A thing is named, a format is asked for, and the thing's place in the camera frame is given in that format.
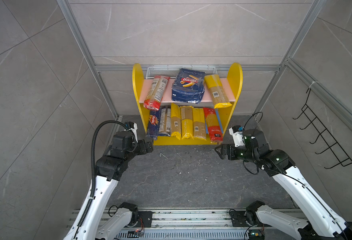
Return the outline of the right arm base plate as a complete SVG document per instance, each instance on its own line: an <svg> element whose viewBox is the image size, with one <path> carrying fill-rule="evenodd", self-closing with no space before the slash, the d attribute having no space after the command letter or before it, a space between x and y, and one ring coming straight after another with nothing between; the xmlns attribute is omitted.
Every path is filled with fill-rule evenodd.
<svg viewBox="0 0 352 240"><path fill-rule="evenodd" d="M256 214L248 211L230 209L228 213L233 227L270 227L269 225L262 224L256 217Z"/></svg>

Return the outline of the yellow top spaghetti bag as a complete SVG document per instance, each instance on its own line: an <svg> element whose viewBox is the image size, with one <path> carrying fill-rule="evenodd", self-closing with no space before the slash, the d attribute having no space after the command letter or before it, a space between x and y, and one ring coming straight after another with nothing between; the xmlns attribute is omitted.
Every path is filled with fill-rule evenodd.
<svg viewBox="0 0 352 240"><path fill-rule="evenodd" d="M207 75L204 80L211 94L215 109L232 106L218 75Z"/></svg>
<svg viewBox="0 0 352 240"><path fill-rule="evenodd" d="M193 108L193 127L194 138L205 141L207 139L207 134L204 109Z"/></svg>

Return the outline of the red spaghetti bag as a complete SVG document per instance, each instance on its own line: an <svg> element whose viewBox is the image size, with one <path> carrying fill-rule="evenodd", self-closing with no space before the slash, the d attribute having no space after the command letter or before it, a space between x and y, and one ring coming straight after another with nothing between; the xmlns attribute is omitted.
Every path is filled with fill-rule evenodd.
<svg viewBox="0 0 352 240"><path fill-rule="evenodd" d="M206 125L210 140L212 143L222 143L223 142L223 133L219 124L219 120L216 114L216 111L211 108L203 108Z"/></svg>
<svg viewBox="0 0 352 240"><path fill-rule="evenodd" d="M151 111L159 111L165 88L170 80L168 76L155 76L149 88L143 106Z"/></svg>

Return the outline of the clear spaghetti bag white label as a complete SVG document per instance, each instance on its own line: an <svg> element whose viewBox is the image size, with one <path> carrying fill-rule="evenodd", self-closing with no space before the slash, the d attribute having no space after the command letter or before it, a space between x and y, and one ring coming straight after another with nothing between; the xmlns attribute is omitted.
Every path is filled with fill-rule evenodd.
<svg viewBox="0 0 352 240"><path fill-rule="evenodd" d="M170 137L170 134L170 106L164 106L161 108L160 112L158 136Z"/></svg>

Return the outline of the yellow Pastatime spaghetti bag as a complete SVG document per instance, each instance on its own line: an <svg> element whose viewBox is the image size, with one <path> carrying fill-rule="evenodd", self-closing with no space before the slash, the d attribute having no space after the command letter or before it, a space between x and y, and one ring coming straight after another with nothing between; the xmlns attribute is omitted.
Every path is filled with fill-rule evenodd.
<svg viewBox="0 0 352 240"><path fill-rule="evenodd" d="M181 107L182 140L193 138L193 107Z"/></svg>

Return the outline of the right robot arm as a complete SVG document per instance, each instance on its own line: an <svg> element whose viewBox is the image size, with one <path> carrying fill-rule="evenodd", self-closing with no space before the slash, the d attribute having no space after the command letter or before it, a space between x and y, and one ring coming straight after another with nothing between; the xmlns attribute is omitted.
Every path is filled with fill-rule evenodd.
<svg viewBox="0 0 352 240"><path fill-rule="evenodd" d="M234 126L230 135L233 144L221 144L215 148L219 157L255 164L256 172L265 171L273 178L306 216L301 220L255 201L246 208L247 225L268 225L296 240L352 240L352 222L345 221L332 210L287 153L270 149L262 131Z"/></svg>

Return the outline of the blue Barilla spaghetti box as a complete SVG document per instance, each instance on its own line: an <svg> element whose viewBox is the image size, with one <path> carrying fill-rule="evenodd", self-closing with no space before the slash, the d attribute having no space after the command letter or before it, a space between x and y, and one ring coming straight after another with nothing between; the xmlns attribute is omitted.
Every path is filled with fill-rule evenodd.
<svg viewBox="0 0 352 240"><path fill-rule="evenodd" d="M146 136L149 138L153 138L155 141L158 138L160 115L161 115L160 110L159 111L151 110L149 112L149 119L148 119Z"/></svg>

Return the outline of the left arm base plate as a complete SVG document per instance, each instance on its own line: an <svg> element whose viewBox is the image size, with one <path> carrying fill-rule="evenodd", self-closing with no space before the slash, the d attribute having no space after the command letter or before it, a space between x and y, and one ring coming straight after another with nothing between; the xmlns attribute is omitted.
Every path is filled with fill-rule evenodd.
<svg viewBox="0 0 352 240"><path fill-rule="evenodd" d="M126 225L128 228L150 228L153 220L154 212L151 211L138 211L133 212L131 220Z"/></svg>

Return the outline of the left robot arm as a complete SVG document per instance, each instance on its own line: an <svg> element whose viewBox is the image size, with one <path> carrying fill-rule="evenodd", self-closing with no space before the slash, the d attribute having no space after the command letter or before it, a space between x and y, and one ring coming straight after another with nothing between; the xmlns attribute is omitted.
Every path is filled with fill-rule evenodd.
<svg viewBox="0 0 352 240"><path fill-rule="evenodd" d="M95 159L98 133L107 124L124 128L112 137L103 156ZM139 221L138 207L122 203L103 225L100 224L107 202L118 185L128 163L136 156L153 151L153 142L137 138L137 124L107 120L96 128L91 143L91 184L79 214L65 236L66 240L112 240L125 227L134 227Z"/></svg>

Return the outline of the blue Barilla rigatoni box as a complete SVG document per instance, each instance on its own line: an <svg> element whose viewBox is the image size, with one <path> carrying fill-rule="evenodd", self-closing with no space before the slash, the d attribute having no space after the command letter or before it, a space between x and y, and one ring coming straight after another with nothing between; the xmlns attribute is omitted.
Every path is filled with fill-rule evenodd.
<svg viewBox="0 0 352 240"><path fill-rule="evenodd" d="M205 75L205 72L180 69L172 84L172 101L199 104L205 94Z"/></svg>

